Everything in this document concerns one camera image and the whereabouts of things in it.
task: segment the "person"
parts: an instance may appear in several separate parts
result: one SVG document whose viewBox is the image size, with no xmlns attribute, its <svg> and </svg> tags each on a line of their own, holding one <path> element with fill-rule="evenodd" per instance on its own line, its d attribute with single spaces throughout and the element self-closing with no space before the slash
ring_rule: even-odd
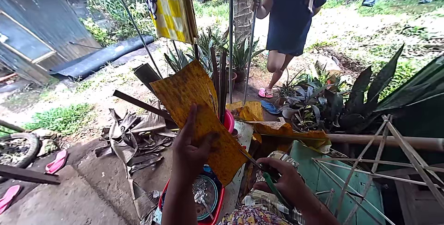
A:
<svg viewBox="0 0 444 225">
<path fill-rule="evenodd" d="M 255 0 L 253 8 L 257 9 L 257 18 L 263 19 L 270 14 L 266 49 L 269 50 L 267 69 L 273 77 L 266 89 L 259 89 L 260 97 L 273 97 L 273 87 L 288 63 L 302 55 L 312 17 L 326 1 Z"/>
<path fill-rule="evenodd" d="M 173 143 L 173 167 L 163 206 L 162 225 L 197 224 L 197 212 L 192 191 L 193 182 L 201 173 L 203 165 L 208 159 L 211 143 L 219 138 L 217 133 L 208 133 L 198 148 L 191 145 L 197 109 L 196 104 L 191 105 L 186 124 Z M 328 208 L 305 185 L 292 163 L 272 157 L 260 158 L 258 163 L 274 167 L 280 172 L 282 176 L 275 186 L 282 196 L 300 211 L 303 218 L 303 220 L 299 219 L 300 222 L 306 225 L 339 224 Z M 262 192 L 262 196 L 267 194 L 267 200 L 276 199 L 276 196 L 270 194 L 271 191 L 265 182 L 256 182 L 253 185 L 252 192 L 254 191 Z M 240 210 L 225 215 L 219 224 L 297 225 L 297 223 L 291 223 L 279 216 L 279 211 L 276 208 L 273 209 L 269 206 L 267 209 L 258 205 L 245 204 Z"/>
</svg>

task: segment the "tire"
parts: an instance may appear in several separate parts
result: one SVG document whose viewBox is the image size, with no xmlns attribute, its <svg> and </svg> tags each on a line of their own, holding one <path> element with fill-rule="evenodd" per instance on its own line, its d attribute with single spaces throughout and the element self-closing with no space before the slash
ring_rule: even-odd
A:
<svg viewBox="0 0 444 225">
<path fill-rule="evenodd" d="M 16 139 L 16 138 L 25 138 L 29 143 L 29 149 L 20 162 L 14 164 L 14 165 L 11 165 L 11 166 L 25 169 L 27 166 L 29 166 L 34 161 L 34 159 L 36 159 L 36 156 L 39 153 L 40 148 L 42 147 L 42 143 L 36 137 L 36 135 L 31 134 L 31 133 L 12 133 L 7 136 L 0 137 L 0 141 L 7 142 L 9 140 Z M 6 180 L 8 180 L 7 177 L 0 177 L 0 182 L 4 182 Z"/>
</svg>

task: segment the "dirt ground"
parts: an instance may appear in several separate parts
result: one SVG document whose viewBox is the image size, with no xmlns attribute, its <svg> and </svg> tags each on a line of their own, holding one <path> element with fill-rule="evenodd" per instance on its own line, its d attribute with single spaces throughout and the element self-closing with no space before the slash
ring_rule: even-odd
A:
<svg viewBox="0 0 444 225">
<path fill-rule="evenodd" d="M 284 72 L 278 85 L 287 79 L 287 75 L 294 75 L 310 63 L 314 63 L 319 56 L 335 56 L 340 66 L 350 79 L 374 60 L 387 61 L 403 44 L 406 44 L 401 61 L 412 61 L 418 68 L 425 65 L 440 51 L 426 49 L 422 45 L 428 43 L 442 43 L 444 40 L 444 25 L 442 23 L 444 9 L 429 12 L 418 16 L 406 13 L 398 15 L 360 16 L 353 7 L 337 7 L 323 9 L 313 18 L 308 33 L 306 52 L 291 61 L 288 74 Z M 225 30 L 227 23 L 218 21 L 221 30 Z M 212 18 L 197 19 L 200 28 L 213 24 Z M 434 37 L 425 40 L 425 34 L 406 33 L 406 27 L 425 27 L 426 35 Z M 264 48 L 268 32 L 268 18 L 256 20 L 254 37 L 259 38 L 259 48 Z M 162 76 L 172 73 L 164 60 L 163 53 L 167 47 L 172 48 L 171 41 L 159 38 L 150 44 L 152 56 L 161 70 Z M 187 45 L 179 44 L 182 50 Z M 266 87 L 271 74 L 266 70 L 268 51 L 263 52 L 252 62 L 253 66 L 249 79 L 249 95 L 254 95 L 260 87 Z M 42 112 L 58 106 L 68 106 L 73 103 L 94 104 L 91 122 L 79 132 L 65 137 L 61 143 L 67 148 L 75 143 L 87 143 L 99 135 L 100 128 L 110 124 L 109 108 L 116 109 L 118 114 L 126 111 L 141 113 L 143 110 L 123 100 L 113 97 L 115 89 L 142 101 L 155 100 L 155 96 L 136 78 L 132 68 L 150 63 L 146 51 L 142 48 L 125 55 L 129 62 L 121 66 L 108 65 L 99 72 L 91 75 L 80 83 L 64 80 L 44 88 L 26 88 L 21 91 L 0 93 L 0 118 L 17 125 L 31 121 L 36 112 Z M 243 92 L 244 84 L 236 86 Z"/>
</svg>

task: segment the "yellow checkered cloth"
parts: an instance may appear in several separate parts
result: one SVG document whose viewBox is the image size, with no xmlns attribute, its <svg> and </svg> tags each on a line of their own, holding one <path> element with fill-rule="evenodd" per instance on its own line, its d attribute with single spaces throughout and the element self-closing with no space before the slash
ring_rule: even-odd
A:
<svg viewBox="0 0 444 225">
<path fill-rule="evenodd" d="M 146 0 L 157 35 L 194 44 L 196 20 L 191 0 Z"/>
</svg>

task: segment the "spoon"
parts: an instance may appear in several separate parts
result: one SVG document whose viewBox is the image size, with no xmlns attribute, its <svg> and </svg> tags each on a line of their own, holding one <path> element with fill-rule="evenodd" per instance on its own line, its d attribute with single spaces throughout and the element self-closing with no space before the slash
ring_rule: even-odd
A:
<svg viewBox="0 0 444 225">
<path fill-rule="evenodd" d="M 194 201 L 195 201 L 196 203 L 201 203 L 201 204 L 203 204 L 203 205 L 205 206 L 205 209 L 207 210 L 208 214 L 210 214 L 211 219 L 214 220 L 214 216 L 213 216 L 213 214 L 211 213 L 210 209 L 208 208 L 208 205 L 206 204 L 205 200 L 203 199 L 203 195 L 202 195 L 202 193 L 197 192 L 197 193 L 194 195 Z"/>
</svg>

